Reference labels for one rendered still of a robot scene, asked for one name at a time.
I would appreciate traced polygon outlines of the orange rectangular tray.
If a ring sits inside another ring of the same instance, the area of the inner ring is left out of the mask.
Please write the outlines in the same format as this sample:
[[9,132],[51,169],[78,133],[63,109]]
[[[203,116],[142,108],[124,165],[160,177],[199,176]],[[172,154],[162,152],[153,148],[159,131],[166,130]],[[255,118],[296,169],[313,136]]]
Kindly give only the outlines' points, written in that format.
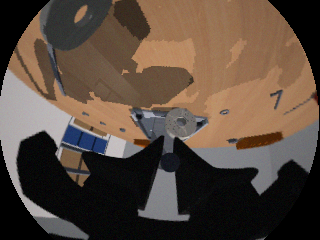
[[151,140],[135,140],[136,145],[140,145],[140,147],[147,147],[147,145],[151,145]]
[[239,143],[236,143],[236,149],[239,151],[239,149],[247,149],[247,148],[253,148],[253,147],[264,147],[264,145],[268,144],[275,144],[277,143],[277,140],[284,139],[284,137],[281,137],[283,133],[281,132],[275,132],[275,133],[268,133],[268,135],[263,136],[248,136],[245,137],[245,139],[241,139]]

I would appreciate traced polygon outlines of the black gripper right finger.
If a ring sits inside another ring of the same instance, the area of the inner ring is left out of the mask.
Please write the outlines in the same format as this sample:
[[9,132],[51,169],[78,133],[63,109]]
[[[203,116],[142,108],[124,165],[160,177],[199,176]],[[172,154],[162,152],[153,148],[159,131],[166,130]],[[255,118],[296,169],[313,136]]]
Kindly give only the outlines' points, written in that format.
[[189,215],[189,209],[195,208],[207,199],[216,189],[249,183],[256,177],[259,168],[215,168],[201,159],[196,152],[187,147],[184,141],[175,137],[173,152],[180,157],[180,167],[175,171],[177,212],[180,216]]

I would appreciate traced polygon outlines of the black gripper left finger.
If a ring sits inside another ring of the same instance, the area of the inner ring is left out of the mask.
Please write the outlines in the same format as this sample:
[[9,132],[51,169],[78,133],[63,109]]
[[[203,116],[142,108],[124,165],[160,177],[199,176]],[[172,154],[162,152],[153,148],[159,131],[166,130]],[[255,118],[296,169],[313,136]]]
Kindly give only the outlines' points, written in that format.
[[151,195],[153,181],[157,175],[163,145],[164,135],[160,135],[151,145],[147,145],[128,159],[100,155],[95,151],[83,152],[81,155],[91,173],[132,189],[139,205],[137,211],[145,211],[145,204],[148,204],[148,196]]

